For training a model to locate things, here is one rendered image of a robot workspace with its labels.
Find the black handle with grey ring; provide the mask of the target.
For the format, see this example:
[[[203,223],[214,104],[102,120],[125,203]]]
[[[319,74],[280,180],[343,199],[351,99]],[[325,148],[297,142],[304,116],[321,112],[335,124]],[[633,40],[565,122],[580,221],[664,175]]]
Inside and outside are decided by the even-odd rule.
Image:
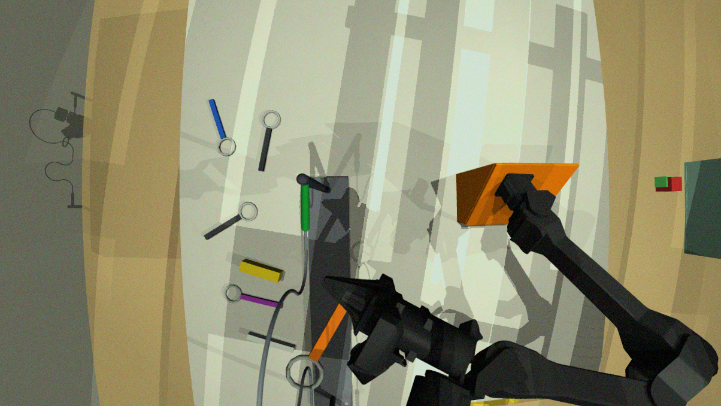
[[[278,127],[278,125],[280,124],[280,121],[281,121],[280,115],[278,114],[278,123],[276,124],[276,126],[273,126],[273,127],[266,126],[266,124],[263,120],[264,120],[264,117],[266,116],[266,114],[268,114],[268,113],[278,114],[276,111],[269,110],[269,111],[266,111],[265,114],[263,114],[263,116],[262,116],[262,124],[264,127],[266,127],[266,133],[265,133],[265,136],[263,139],[262,152],[261,152],[261,156],[259,159],[259,168],[258,168],[259,171],[264,171],[264,168],[265,168],[266,156],[268,155],[270,135],[272,133],[272,129]]]
[[[255,215],[251,217],[251,219],[245,219],[243,217],[243,214],[241,213],[241,210],[243,209],[243,206],[245,205],[251,205],[255,209]],[[237,214],[235,217],[232,217],[229,221],[225,222],[223,225],[217,226],[217,228],[213,229],[211,232],[204,235],[205,239],[208,240],[213,235],[218,234],[219,232],[222,232],[222,230],[226,229],[227,227],[230,227],[237,221],[240,221],[240,219],[243,219],[244,221],[252,221],[258,214],[258,210],[254,204],[251,204],[251,202],[245,202],[245,204],[241,205],[239,208],[239,214]]]

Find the grey loop with purple handle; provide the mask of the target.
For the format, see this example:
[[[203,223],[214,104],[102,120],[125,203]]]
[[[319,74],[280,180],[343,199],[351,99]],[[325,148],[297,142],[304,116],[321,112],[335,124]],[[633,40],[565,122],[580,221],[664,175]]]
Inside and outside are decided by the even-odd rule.
[[[231,300],[228,299],[227,296],[226,296],[226,291],[227,291],[227,289],[228,289],[228,288],[231,288],[231,287],[237,288],[237,289],[239,290],[240,297],[239,297],[239,299],[237,299],[237,301],[231,301]],[[236,302],[239,302],[240,299],[244,299],[244,300],[247,300],[247,301],[250,301],[250,302],[255,302],[255,303],[263,304],[263,305],[269,305],[269,306],[272,306],[272,307],[275,307],[275,308],[276,308],[276,306],[278,305],[278,301],[272,301],[272,300],[269,300],[269,299],[261,299],[261,298],[259,298],[259,297],[255,297],[255,296],[247,295],[247,294],[245,294],[245,293],[241,293],[241,289],[238,288],[237,286],[232,285],[232,284],[229,285],[229,286],[227,286],[227,287],[224,289],[224,298],[225,298],[228,302],[230,302],[230,303],[236,303]]]

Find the grey rectangular bar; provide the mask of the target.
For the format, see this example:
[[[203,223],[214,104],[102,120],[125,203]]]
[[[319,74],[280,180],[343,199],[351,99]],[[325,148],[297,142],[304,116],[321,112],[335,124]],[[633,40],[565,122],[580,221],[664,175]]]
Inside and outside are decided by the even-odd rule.
[[[256,333],[250,331],[250,332],[248,333],[246,339],[247,339],[247,340],[253,340],[253,341],[256,342],[256,343],[265,345],[266,336],[264,336],[264,335],[259,335],[259,334],[256,334]],[[295,349],[295,344],[287,343],[287,342],[285,342],[285,341],[283,341],[283,340],[277,340],[277,339],[275,339],[275,338],[271,338],[271,339],[270,339],[270,344],[269,344],[269,346],[270,346],[270,347],[275,347],[276,349],[280,349],[280,350],[284,350],[284,351],[289,351],[289,352],[291,352],[291,353],[293,353],[293,351],[294,351],[294,349]]]

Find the grey loop with orange handle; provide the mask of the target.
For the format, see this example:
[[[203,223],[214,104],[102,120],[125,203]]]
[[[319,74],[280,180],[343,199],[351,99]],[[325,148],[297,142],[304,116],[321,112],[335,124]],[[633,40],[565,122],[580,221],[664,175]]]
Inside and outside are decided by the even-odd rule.
[[[286,378],[296,389],[300,389],[300,384],[295,383],[294,380],[291,378],[290,375],[290,369],[293,363],[295,363],[298,360],[305,360],[308,359],[311,362],[315,363],[319,369],[319,378],[317,379],[317,382],[313,383],[311,386],[303,386],[303,390],[311,391],[312,389],[317,388],[317,386],[320,385],[322,382],[322,379],[324,379],[324,366],[320,363],[319,359],[321,357],[321,354],[324,353],[324,350],[326,348],[326,345],[328,345],[328,342],[333,337],[337,326],[340,324],[341,319],[345,316],[346,310],[342,307],[340,303],[337,304],[334,312],[332,312],[332,315],[330,316],[330,319],[328,323],[326,324],[325,328],[323,329],[322,333],[320,334],[319,339],[317,339],[317,342],[314,344],[313,349],[310,351],[309,355],[298,355],[295,356],[294,359],[291,359],[289,361],[289,364],[286,367]]]

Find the grey ring with blue handle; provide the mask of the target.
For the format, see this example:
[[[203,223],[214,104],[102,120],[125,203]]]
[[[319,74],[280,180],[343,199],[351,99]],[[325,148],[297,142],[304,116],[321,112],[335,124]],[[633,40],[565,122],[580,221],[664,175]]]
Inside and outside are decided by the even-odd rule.
[[[220,155],[229,156],[229,155],[231,155],[231,154],[235,151],[235,141],[234,141],[233,139],[231,139],[231,138],[227,138],[227,137],[226,137],[226,134],[224,133],[224,129],[223,129],[223,126],[222,126],[222,123],[220,122],[221,120],[220,120],[219,112],[218,112],[218,110],[217,110],[217,107],[216,107],[216,104],[215,104],[214,99],[209,100],[209,103],[210,103],[210,105],[211,105],[212,114],[213,114],[213,116],[214,116],[214,120],[215,120],[215,122],[216,122],[216,126],[217,126],[217,129],[218,129],[219,135],[220,135],[220,141],[219,141],[219,143],[218,143],[217,150],[219,151]],[[222,141],[224,141],[225,139],[231,140],[231,142],[233,142],[233,145],[234,145],[234,146],[233,146],[233,149],[231,150],[231,152],[230,152],[229,154],[223,154],[223,153],[220,151],[220,143],[221,143]]]

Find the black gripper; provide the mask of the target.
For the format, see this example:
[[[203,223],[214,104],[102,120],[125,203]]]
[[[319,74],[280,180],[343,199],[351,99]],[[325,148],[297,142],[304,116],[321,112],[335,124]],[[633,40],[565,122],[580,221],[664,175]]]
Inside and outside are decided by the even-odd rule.
[[[354,280],[352,282],[350,280]],[[321,285],[339,302],[352,319],[353,334],[368,336],[357,347],[353,366],[371,375],[384,371],[395,347],[411,363],[430,354],[438,338],[440,320],[423,305],[404,300],[393,279],[355,279],[327,275]]]

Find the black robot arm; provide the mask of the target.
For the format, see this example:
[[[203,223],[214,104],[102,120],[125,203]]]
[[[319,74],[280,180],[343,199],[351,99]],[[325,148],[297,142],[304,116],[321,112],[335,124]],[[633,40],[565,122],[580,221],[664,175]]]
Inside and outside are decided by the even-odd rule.
[[[475,355],[482,339],[476,319],[457,328],[439,318],[438,338],[422,361],[449,376],[430,369],[416,375],[406,406],[470,406],[485,395],[579,406],[686,406],[718,372],[713,346],[678,319],[647,308],[577,247],[551,210],[556,197],[537,190],[534,177],[508,173],[495,193],[514,211],[510,241],[525,254],[544,255],[616,326],[632,359],[626,377],[565,366],[510,340]]]

